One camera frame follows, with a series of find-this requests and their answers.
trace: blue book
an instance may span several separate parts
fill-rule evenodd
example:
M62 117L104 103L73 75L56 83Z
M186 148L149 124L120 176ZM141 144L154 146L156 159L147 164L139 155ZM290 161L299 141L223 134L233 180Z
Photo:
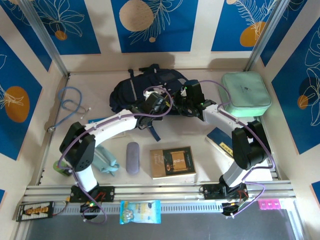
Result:
M205 139L226 157L233 159L232 139L219 128L213 129Z
M311 184L315 193L316 198L320 204L320 181L314 182Z

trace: light green case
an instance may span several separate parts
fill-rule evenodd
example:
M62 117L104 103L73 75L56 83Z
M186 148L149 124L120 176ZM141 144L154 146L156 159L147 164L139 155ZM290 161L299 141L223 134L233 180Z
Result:
M266 86L257 72L243 71L226 73L222 84L231 95L231 103L224 109L235 117L257 117L265 113L271 105L271 98ZM219 87L223 103L229 101L226 91Z

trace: orange circle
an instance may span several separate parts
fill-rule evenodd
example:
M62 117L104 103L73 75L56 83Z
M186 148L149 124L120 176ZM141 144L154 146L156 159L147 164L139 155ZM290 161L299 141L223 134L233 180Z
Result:
M8 101L4 106L8 117L16 123L23 123L30 110L28 93L20 86L12 86L5 92L4 98Z
M58 30L58 31L56 31L56 32L54 33L54 35L55 35L55 37L56 37L57 39L59 39L60 41L64 41L64 40L67 39L67 34L66 34L64 31Z
M240 36L240 44L244 47L253 47L264 29L266 22L259 21L254 25L248 26Z
M308 107L308 97L306 95L301 95L298 98L298 107L301 109L306 109L306 107Z

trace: white table surface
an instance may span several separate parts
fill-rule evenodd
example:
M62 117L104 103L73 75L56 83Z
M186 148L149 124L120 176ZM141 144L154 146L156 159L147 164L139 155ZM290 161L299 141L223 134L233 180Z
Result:
M180 72L190 80L215 80L220 82L221 77L227 71L181 70ZM72 176L63 176L53 169L54 162L61 156L59 146L70 125L74 122L85 125L88 120L112 116L114 113L109 107L110 93L118 82L127 78L129 78L129 73L126 71L70 76L68 86L76 87L82 92L82 106L85 108L91 107L91 110L83 119L80 119L79 114L75 114L57 127L45 159L41 185L72 185L75 183ZM217 103L221 102L218 88L213 83L203 83L202 91L206 99L211 99ZM64 99L72 99L77 102L79 99L78 93L71 89L67 90ZM61 109L58 120L69 113L69 111ZM232 164L230 160L205 140L206 135L215 128L213 125L202 122L195 117L168 115L162 121L154 121L153 126L161 137L159 142L156 142L147 129L134 129L127 131L123 137L108 139L102 143L117 158L120 168L115 172L115 176L112 176L111 174L101 173L93 167L93 173L100 184L158 185L217 182L219 177ZM126 172L126 148L130 142L137 142L140 146L140 170L136 175L130 175ZM151 178L150 150L185 146L191 146L197 174L153 180ZM269 170L256 170L247 180L272 181L272 176Z

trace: blue cable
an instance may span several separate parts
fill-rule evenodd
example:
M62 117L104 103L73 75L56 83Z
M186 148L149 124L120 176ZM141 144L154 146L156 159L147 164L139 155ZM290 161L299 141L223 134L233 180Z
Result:
M76 90L76 91L79 93L79 102L78 102L78 103L74 102L74 101L71 100L71 99L63 100L62 94L63 94L63 92L64 92L65 90L67 90L67 89L73 89L73 90ZM59 101L60 101L60 106L61 106L62 109L65 109L65 110L70 111L70 109L65 106L66 103L73 103L73 104L75 104L75 105L77 105L77 106L76 106L76 109L75 109L74 111L72 111L68 116L66 116L66 117L64 117L63 119L61 119L61 120L60 120L59 122L57 122L55 125L49 127L48 130L47 130L49 133L54 132L54 131L56 130L56 128L57 128L60 124L62 124L65 120L69 119L69 118L72 117L74 114L76 114L76 113L79 111L79 109L80 109L80 107L81 107L81 103L82 103L82 93L81 93L81 91L80 91L78 88L76 88L76 87L74 87L74 86L66 86L66 87L62 88L62 89L58 92L58 96L57 96L57 97L58 97L58 99L59 99Z

